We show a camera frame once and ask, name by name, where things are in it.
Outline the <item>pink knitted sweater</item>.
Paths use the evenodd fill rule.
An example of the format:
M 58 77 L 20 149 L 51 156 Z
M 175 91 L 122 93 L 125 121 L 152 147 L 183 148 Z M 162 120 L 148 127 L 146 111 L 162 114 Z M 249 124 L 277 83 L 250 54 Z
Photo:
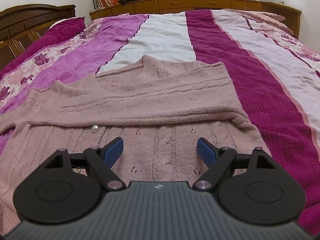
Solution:
M 240 153 L 265 147 L 222 62 L 148 55 L 124 68 L 30 90 L 1 115 L 1 131 L 8 129 L 13 133 L 1 154 L 2 233 L 19 222 L 16 187 L 59 148 L 81 152 L 121 137 L 125 150 L 114 171 L 126 183 L 193 183 L 206 169 L 196 153 L 200 137 Z

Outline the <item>purple striped floral bedspread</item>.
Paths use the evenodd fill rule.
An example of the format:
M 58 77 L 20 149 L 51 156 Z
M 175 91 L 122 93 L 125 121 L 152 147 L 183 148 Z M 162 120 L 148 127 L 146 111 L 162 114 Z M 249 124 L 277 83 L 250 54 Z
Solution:
M 225 10 L 120 15 L 48 46 L 1 79 L 1 115 L 30 90 L 70 84 L 148 55 L 171 62 L 222 62 L 263 150 L 304 189 L 299 224 L 319 233 L 319 53 L 284 31 Z

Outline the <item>magenta pillow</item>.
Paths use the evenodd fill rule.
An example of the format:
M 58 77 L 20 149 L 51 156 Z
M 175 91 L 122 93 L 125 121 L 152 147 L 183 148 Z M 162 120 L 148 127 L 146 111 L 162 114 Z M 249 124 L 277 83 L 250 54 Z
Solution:
M 50 27 L 44 35 L 33 42 L 25 52 L 12 60 L 1 70 L 1 79 L 5 74 L 15 70 L 25 60 L 33 57 L 38 51 L 70 40 L 85 29 L 85 17 L 74 17 L 57 21 Z

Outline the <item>pink knitted pillow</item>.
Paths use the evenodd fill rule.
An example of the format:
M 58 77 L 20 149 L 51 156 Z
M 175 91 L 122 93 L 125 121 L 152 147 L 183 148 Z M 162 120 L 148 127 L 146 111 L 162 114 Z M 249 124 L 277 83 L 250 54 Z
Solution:
M 266 23 L 266 24 L 272 25 L 286 32 L 287 34 L 290 34 L 291 36 L 294 35 L 294 32 L 283 23 L 283 21 L 285 20 L 284 16 L 274 14 L 271 12 L 264 12 L 264 11 L 245 11 L 245 10 L 234 10 L 234 9 L 223 9 L 223 10 L 235 12 L 237 14 L 240 14 L 241 16 L 244 16 L 245 18 L 254 20 L 258 23 Z

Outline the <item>dark wooden headboard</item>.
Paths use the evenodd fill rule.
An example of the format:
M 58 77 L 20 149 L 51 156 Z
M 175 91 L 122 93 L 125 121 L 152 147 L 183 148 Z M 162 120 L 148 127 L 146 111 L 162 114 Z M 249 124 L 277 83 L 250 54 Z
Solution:
M 21 55 L 56 21 L 75 16 L 76 6 L 17 5 L 1 11 L 1 69 Z

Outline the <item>stack of books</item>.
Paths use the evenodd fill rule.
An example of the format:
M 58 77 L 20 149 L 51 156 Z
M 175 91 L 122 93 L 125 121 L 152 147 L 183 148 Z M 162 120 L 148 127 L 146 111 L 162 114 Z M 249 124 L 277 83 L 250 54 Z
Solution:
M 105 9 L 113 6 L 113 0 L 93 0 L 94 10 Z

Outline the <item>wooden cabinet along wall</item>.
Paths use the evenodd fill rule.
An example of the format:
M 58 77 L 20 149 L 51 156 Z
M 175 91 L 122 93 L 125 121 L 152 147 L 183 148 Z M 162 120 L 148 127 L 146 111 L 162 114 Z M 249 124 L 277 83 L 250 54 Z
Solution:
M 299 38 L 300 18 L 298 9 L 280 3 L 252 0 L 139 0 L 115 5 L 89 13 L 92 20 L 128 13 L 135 14 L 167 14 L 200 9 L 234 9 L 246 11 L 265 11 L 285 17 L 283 23 Z

